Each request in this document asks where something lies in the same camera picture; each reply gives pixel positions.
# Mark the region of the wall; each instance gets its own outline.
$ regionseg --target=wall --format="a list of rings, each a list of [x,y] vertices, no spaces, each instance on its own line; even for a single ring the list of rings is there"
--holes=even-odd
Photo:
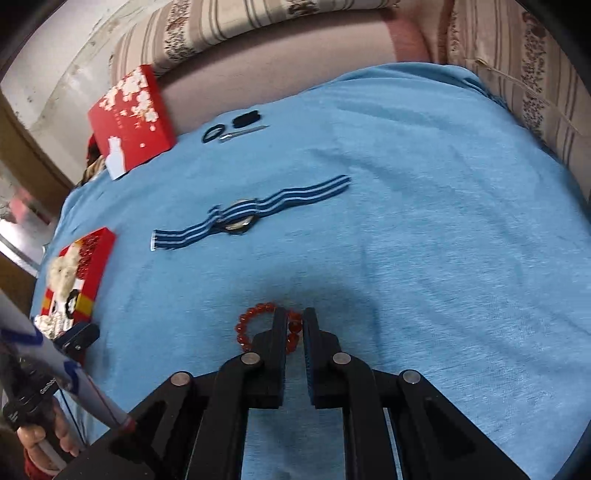
[[[85,167],[88,109],[110,87],[117,40],[170,0],[68,0],[27,41],[0,83],[19,121],[74,183]]]

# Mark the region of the person's finger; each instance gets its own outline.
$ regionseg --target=person's finger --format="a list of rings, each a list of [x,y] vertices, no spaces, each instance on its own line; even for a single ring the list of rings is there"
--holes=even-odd
[[[39,425],[21,427],[17,430],[17,435],[23,447],[26,448],[29,458],[35,465],[48,470],[55,469],[49,457],[38,445],[45,438],[45,430],[43,428]]]
[[[26,449],[33,448],[45,438],[45,430],[39,425],[20,427],[17,430],[18,439]]]
[[[71,435],[66,435],[65,437],[60,439],[60,447],[64,452],[68,452],[74,455],[74,452],[77,450],[78,445],[76,444],[76,441],[72,438]]]
[[[60,439],[61,449],[64,450],[64,452],[71,453],[73,456],[78,456],[80,453],[78,442],[73,436],[70,424],[57,400],[55,400],[53,404],[53,411],[56,414],[56,436]]]
[[[56,436],[61,440],[70,434],[70,425],[66,420],[62,409],[59,405],[53,406],[53,411],[56,414],[55,425],[56,425]]]

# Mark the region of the patterned fabric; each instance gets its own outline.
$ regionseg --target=patterned fabric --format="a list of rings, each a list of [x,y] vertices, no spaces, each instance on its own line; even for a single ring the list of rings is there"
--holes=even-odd
[[[114,85],[140,64],[159,76],[209,47],[239,34],[321,12],[375,9],[398,0],[173,0],[133,26],[111,56]]]
[[[556,40],[515,0],[456,0],[449,62],[502,96],[591,200],[591,96]]]

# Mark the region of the white flower print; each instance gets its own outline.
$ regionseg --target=white flower print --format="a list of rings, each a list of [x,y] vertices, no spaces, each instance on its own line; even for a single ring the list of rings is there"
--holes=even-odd
[[[127,77],[125,79],[125,83],[123,84],[123,100],[125,102],[129,101],[129,97],[131,96],[132,93],[137,93],[139,92],[139,85],[138,82],[135,81],[134,77]]]
[[[132,77],[134,78],[135,83],[137,83],[140,88],[146,88],[148,86],[148,80],[146,79],[146,75],[142,73],[142,70],[139,67],[137,67],[134,70]]]
[[[158,112],[151,108],[145,113],[144,118],[147,122],[155,122],[158,120]]]
[[[107,111],[112,110],[113,106],[115,105],[115,96],[117,95],[118,91],[119,90],[117,87],[111,88],[105,95],[104,100],[99,103],[99,106]]]
[[[138,101],[138,108],[140,110],[147,110],[152,106],[150,93],[147,90],[142,90],[135,99]]]

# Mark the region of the red sleeve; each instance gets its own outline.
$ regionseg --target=red sleeve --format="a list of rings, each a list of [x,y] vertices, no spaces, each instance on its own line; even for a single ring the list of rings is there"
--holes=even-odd
[[[51,480],[52,478],[54,478],[51,475],[47,475],[46,473],[41,472],[35,466],[35,464],[31,461],[31,459],[29,458],[29,454],[27,453],[26,450],[25,450],[25,474],[31,480]]]

